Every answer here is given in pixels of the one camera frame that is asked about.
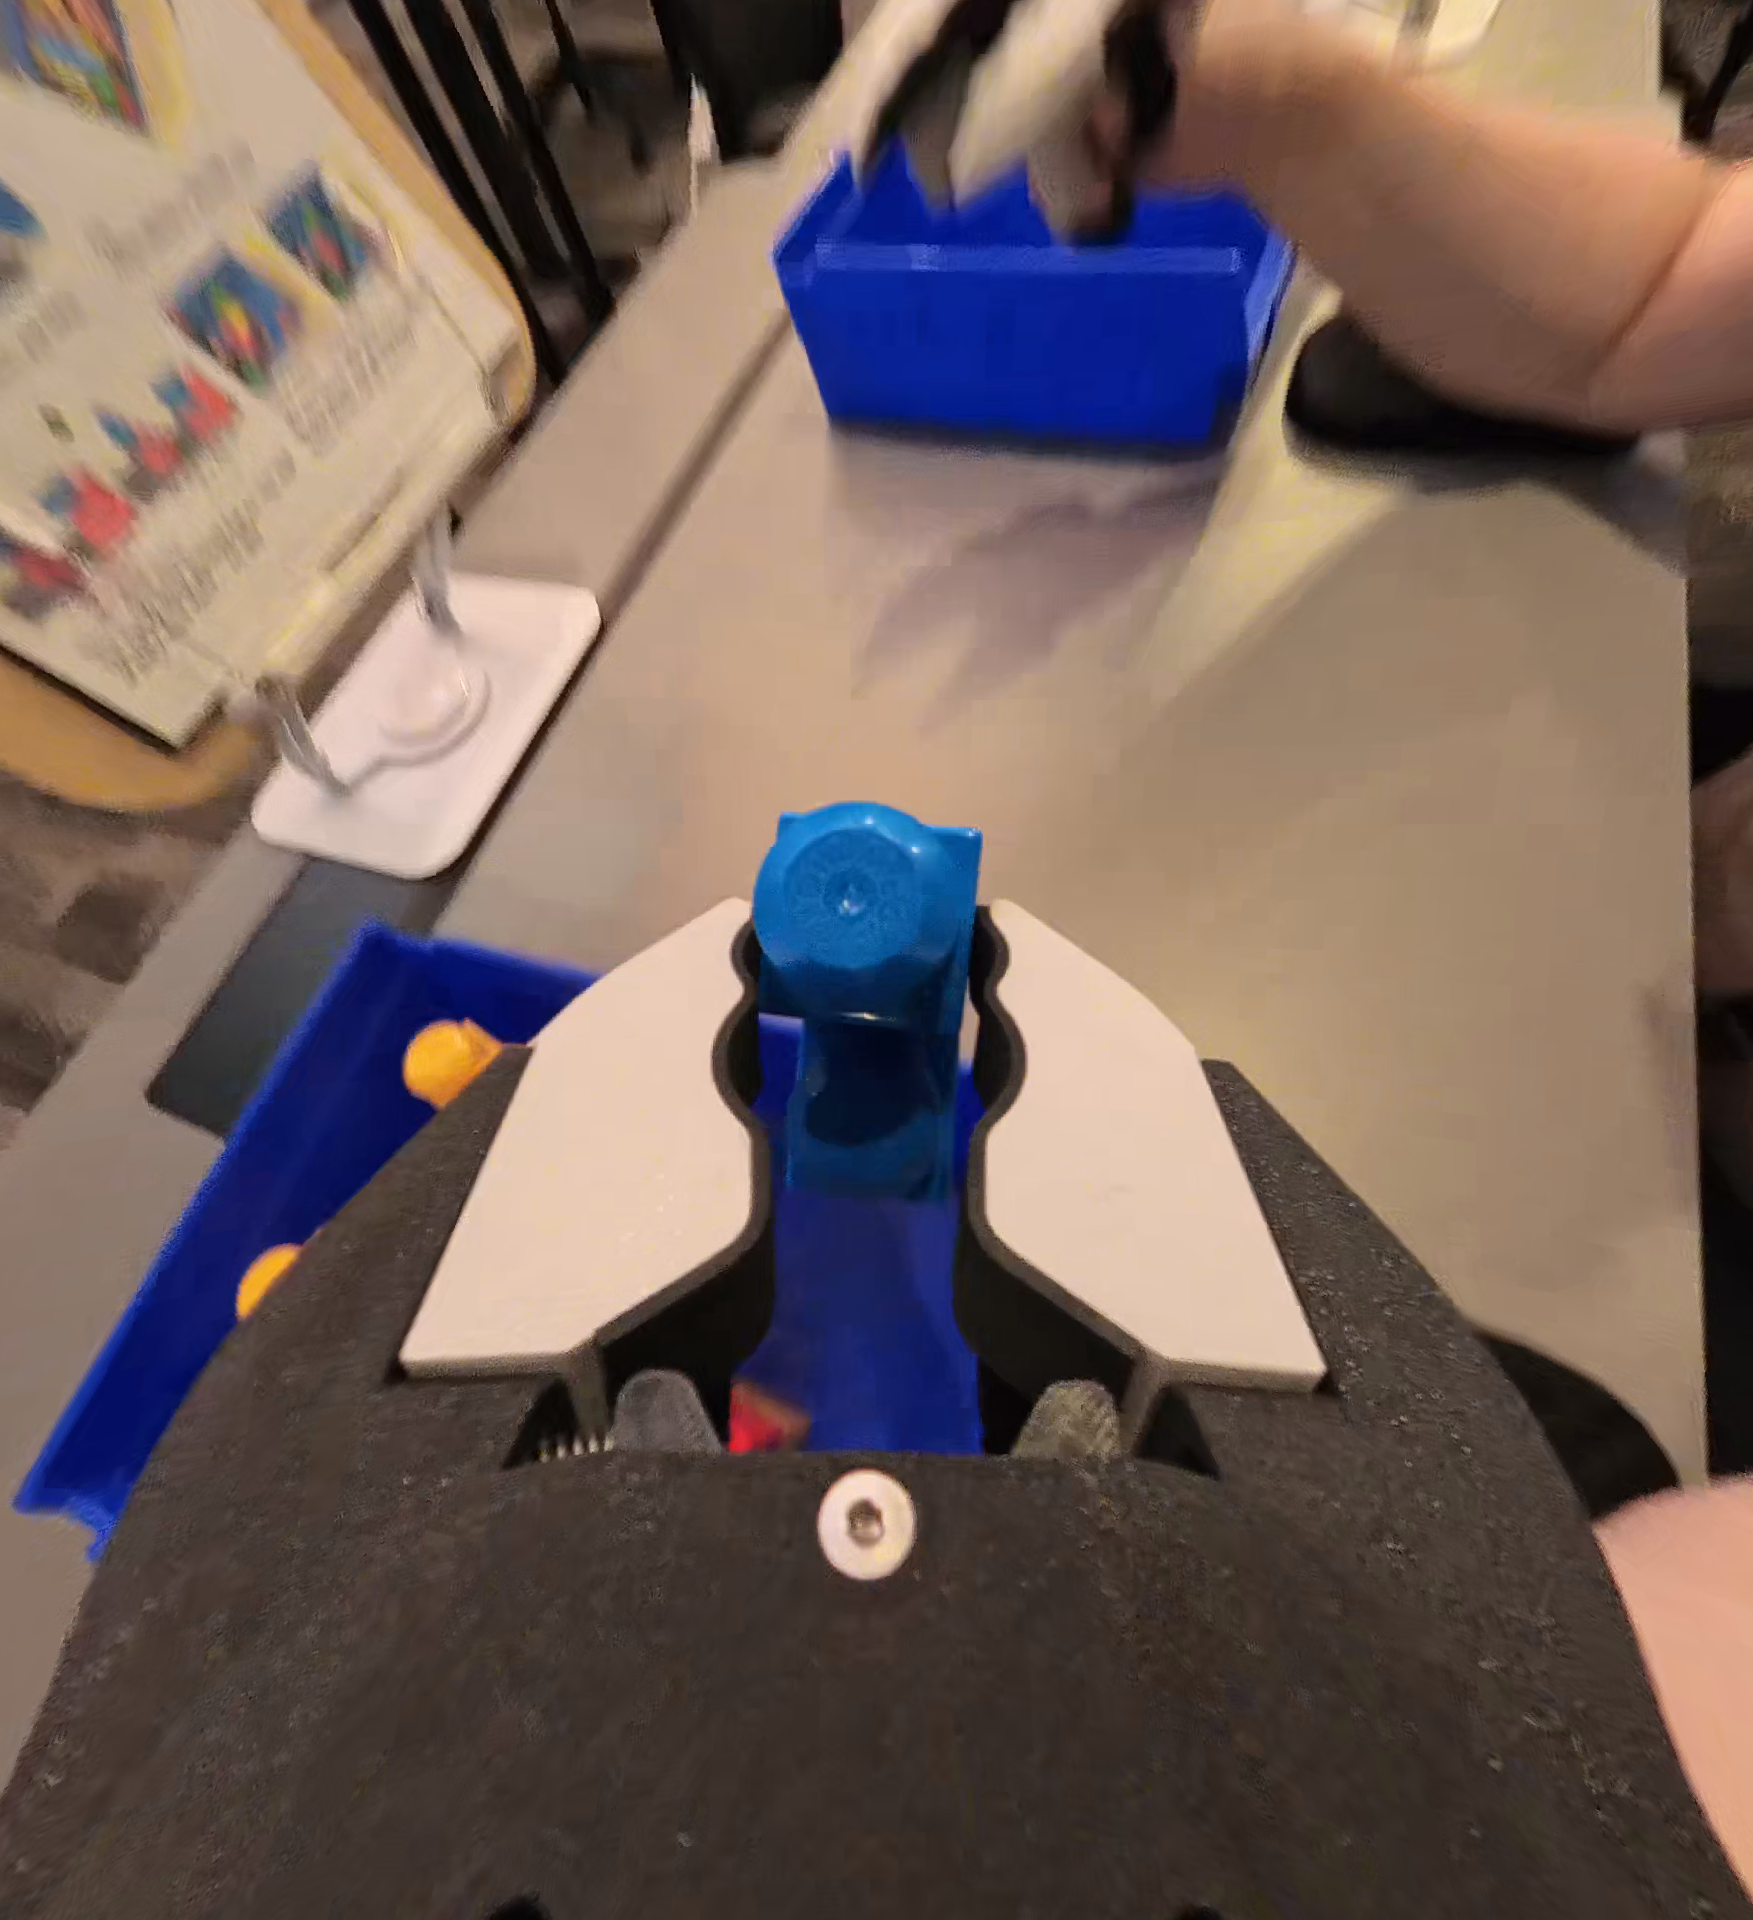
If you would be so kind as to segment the blue mega block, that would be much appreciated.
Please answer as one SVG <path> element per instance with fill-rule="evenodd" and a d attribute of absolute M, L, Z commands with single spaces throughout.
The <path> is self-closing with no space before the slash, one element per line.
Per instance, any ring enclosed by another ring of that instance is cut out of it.
<path fill-rule="evenodd" d="M 751 902 L 764 1015 L 795 1021 L 790 1180 L 936 1205 L 955 1182 L 984 838 L 878 802 L 788 813 Z"/>

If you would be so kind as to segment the person's right hand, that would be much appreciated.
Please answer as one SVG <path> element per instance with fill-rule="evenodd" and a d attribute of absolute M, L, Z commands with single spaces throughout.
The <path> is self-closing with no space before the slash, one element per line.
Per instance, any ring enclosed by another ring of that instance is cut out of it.
<path fill-rule="evenodd" d="M 1344 27 L 1297 4 L 1200 4 L 1177 43 L 1177 111 L 1153 148 L 1168 185 L 1241 185 L 1296 149 L 1319 109 L 1368 67 Z"/>

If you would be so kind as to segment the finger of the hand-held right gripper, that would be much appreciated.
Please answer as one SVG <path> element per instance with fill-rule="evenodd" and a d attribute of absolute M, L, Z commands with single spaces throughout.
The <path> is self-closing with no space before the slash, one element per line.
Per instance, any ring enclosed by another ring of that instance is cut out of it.
<path fill-rule="evenodd" d="M 858 46 L 840 148 L 859 184 L 893 157 L 934 207 L 957 203 L 955 148 L 972 85 L 1004 37 L 1014 3 L 878 4 Z"/>
<path fill-rule="evenodd" d="M 1106 43 L 1123 3 L 1019 3 L 965 80 L 950 136 L 950 201 L 966 207 L 1026 178 L 1057 238 L 1108 229 L 1113 164 L 1094 153 L 1090 123 L 1106 92 Z"/>

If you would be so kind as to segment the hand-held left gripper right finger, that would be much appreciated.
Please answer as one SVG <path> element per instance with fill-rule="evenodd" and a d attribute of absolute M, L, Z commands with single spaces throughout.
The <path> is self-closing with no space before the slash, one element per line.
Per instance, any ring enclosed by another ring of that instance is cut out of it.
<path fill-rule="evenodd" d="M 971 950 L 966 1341 L 986 1392 L 1313 1395 L 1329 1366 L 1200 1053 L 1150 997 L 997 899 Z"/>

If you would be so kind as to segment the rolling whiteboard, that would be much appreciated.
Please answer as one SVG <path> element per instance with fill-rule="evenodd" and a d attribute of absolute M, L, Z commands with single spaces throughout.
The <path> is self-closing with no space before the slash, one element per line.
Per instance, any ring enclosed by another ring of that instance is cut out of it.
<path fill-rule="evenodd" d="M 607 85 L 562 4 L 530 4 L 543 41 L 510 33 L 505 3 L 348 3 L 345 16 L 437 178 L 505 271 L 528 329 L 534 394 L 552 395 L 614 316 L 617 285 L 562 170 L 556 118 L 614 119 Z"/>

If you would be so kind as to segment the instruction sheet board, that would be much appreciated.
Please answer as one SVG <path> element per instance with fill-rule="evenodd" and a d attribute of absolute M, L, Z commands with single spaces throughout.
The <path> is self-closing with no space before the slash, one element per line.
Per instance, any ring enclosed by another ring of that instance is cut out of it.
<path fill-rule="evenodd" d="M 0 773 L 241 783 L 523 420 L 525 304 L 312 4 L 0 4 Z"/>

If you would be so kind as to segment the instruction sheet on white stand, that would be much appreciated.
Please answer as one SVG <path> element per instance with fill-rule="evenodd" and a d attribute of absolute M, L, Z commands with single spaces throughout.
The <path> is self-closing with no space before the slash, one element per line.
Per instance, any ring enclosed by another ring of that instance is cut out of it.
<path fill-rule="evenodd" d="M 257 704 L 276 753 L 250 810 L 271 849 L 399 881 L 460 862 L 601 634 L 592 594 L 469 572 L 450 515 L 331 692 Z"/>

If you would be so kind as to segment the person's left forearm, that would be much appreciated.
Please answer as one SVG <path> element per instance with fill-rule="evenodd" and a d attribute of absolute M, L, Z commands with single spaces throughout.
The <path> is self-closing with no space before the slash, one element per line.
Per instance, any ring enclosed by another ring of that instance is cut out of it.
<path fill-rule="evenodd" d="M 1753 1900 L 1753 1474 L 1632 1501 L 1594 1532 L 1689 1786 Z"/>

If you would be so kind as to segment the person's right forearm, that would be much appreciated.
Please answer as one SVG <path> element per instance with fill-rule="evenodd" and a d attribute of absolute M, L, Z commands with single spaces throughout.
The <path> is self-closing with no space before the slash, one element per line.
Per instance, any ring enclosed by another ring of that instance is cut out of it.
<path fill-rule="evenodd" d="M 1345 83 L 1310 243 L 1344 309 L 1447 397 L 1589 428 L 1753 420 L 1753 157 Z"/>

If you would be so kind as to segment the blue plastic bin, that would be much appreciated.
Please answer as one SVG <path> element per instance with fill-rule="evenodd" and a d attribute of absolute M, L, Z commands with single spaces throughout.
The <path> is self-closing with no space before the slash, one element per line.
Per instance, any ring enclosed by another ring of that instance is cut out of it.
<path fill-rule="evenodd" d="M 840 428 L 1183 455 L 1232 431 L 1296 251 L 1228 195 L 1153 195 L 1065 246 L 1026 180 L 936 209 L 893 155 L 866 181 L 840 160 L 774 267 Z"/>
<path fill-rule="evenodd" d="M 370 921 L 235 1119 L 15 1495 L 96 1558 L 194 1380 L 237 1323 L 238 1283 L 307 1243 L 434 1109 L 402 1080 L 434 1021 L 528 1042 L 589 970 Z M 952 1314 L 957 1196 L 932 1205 L 779 1188 L 778 1307 L 740 1375 L 811 1421 L 814 1452 L 981 1452 L 977 1358 Z"/>

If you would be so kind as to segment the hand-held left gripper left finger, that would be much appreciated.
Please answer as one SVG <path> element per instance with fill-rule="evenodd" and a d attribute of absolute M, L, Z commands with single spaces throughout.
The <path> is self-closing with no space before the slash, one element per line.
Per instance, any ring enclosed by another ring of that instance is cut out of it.
<path fill-rule="evenodd" d="M 413 1380 L 562 1380 L 611 1414 L 663 1370 L 723 1402 L 776 1304 L 748 905 L 605 973 L 528 1045 L 403 1338 Z"/>

